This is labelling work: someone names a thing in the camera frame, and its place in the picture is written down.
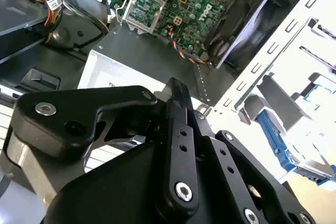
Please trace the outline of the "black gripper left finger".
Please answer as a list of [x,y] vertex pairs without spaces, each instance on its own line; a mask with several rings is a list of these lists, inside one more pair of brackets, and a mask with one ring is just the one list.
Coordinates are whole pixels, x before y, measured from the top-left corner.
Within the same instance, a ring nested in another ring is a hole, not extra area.
[[4,155],[48,210],[70,182],[140,145],[191,143],[187,86],[170,79],[166,101],[142,86],[34,92],[15,103]]

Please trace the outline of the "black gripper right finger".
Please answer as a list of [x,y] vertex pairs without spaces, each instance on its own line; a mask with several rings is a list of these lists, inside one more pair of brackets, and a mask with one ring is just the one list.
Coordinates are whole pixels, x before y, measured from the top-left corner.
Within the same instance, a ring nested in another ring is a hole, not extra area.
[[214,133],[194,112],[199,152],[214,173],[214,200],[229,223],[314,223],[303,205],[229,131]]

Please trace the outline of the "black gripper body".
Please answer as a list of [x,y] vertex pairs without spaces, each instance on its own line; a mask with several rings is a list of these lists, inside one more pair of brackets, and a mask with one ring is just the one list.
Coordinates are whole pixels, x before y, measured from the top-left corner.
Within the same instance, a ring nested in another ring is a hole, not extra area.
[[240,223],[240,211],[193,144],[150,143],[67,184],[44,222]]

